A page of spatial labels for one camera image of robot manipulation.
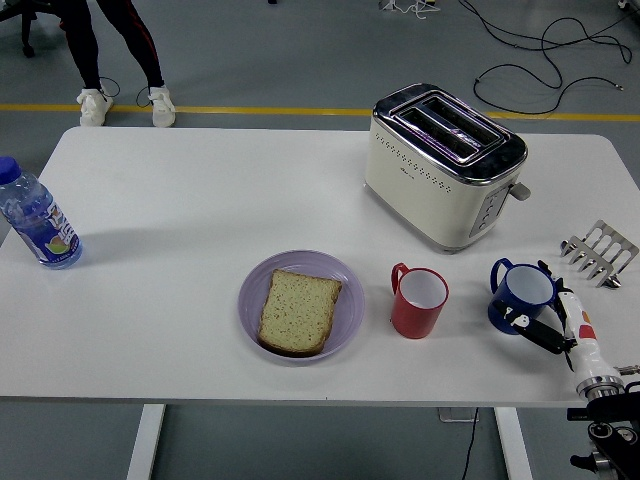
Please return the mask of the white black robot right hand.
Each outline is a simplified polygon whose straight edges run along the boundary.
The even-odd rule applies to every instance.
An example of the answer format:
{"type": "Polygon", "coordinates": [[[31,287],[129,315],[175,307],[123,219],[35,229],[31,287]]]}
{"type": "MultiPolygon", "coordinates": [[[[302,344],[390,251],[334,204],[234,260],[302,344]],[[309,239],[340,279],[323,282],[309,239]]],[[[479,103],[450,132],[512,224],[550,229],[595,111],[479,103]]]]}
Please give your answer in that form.
{"type": "Polygon", "coordinates": [[[563,354],[580,396],[591,399],[623,390],[620,374],[602,357],[580,299],[548,265],[499,259],[491,269],[490,289],[487,314],[492,325],[552,354],[563,354]]]}

